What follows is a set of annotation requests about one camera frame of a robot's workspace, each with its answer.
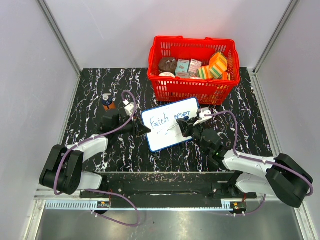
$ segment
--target whiteboard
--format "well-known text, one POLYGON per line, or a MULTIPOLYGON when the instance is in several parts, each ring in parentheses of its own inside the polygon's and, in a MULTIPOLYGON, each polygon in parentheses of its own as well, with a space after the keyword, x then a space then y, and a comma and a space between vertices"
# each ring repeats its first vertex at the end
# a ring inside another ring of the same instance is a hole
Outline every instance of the whiteboard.
POLYGON ((183 137, 176 119, 195 118, 199 108, 195 97, 145 110, 141 113, 143 124, 151 129, 146 135, 151 152, 191 140, 183 137))

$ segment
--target red basket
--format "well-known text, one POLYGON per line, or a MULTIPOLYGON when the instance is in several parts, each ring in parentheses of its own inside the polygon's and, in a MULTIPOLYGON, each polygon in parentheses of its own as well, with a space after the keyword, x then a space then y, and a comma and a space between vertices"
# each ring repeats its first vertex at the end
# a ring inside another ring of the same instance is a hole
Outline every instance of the red basket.
POLYGON ((236 44, 230 39, 156 36, 149 55, 148 78, 152 81, 158 101, 175 102, 196 97, 200 104, 221 105, 232 88, 240 82, 236 44), (174 57, 177 60, 195 59, 206 66, 209 65, 209 60, 215 52, 222 52, 227 57, 230 81, 159 76, 158 64, 163 57, 174 57))

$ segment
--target yellow sponge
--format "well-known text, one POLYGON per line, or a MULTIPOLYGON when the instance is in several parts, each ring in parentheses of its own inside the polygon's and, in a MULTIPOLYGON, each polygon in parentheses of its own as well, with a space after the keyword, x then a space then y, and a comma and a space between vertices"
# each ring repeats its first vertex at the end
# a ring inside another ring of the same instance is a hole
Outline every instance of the yellow sponge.
POLYGON ((209 69, 214 78, 221 78, 228 69, 227 58, 221 52, 217 52, 210 59, 209 69))
POLYGON ((198 77, 202 79, 212 79, 214 76, 210 73, 209 66, 202 66, 197 69, 198 77))

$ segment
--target small bottle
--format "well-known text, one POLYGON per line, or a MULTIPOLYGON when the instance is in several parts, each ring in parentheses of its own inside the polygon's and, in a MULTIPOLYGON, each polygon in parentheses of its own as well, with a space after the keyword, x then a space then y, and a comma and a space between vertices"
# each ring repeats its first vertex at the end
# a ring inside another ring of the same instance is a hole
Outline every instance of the small bottle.
POLYGON ((102 105, 104 110, 108 111, 109 109, 116 109, 116 105, 112 99, 111 93, 105 93, 102 95, 102 105))

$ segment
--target marker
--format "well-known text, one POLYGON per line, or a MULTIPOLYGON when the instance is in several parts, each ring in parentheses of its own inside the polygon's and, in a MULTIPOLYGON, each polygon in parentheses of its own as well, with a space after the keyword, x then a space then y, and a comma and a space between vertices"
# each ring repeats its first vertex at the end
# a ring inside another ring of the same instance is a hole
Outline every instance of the marker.
MULTIPOLYGON (((189 119, 189 117, 188 116, 185 116, 184 118, 183 118, 183 120, 188 120, 189 119)), ((173 124, 171 127, 169 127, 168 128, 168 130, 167 131, 169 131, 169 130, 171 130, 171 129, 173 129, 173 128, 175 128, 176 126, 178 126, 179 124, 178 123, 175 123, 175 124, 173 124)))

